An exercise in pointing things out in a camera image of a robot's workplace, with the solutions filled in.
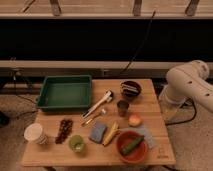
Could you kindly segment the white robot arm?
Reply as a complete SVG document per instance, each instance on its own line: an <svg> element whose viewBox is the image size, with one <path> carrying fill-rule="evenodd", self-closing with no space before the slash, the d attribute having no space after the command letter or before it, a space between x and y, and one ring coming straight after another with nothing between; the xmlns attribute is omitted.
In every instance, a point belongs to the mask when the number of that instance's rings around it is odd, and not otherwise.
<svg viewBox="0 0 213 171"><path fill-rule="evenodd" d="M209 74L208 65L201 60L171 68L159 100L166 106L180 106L190 98L213 113L213 85L206 81Z"/></svg>

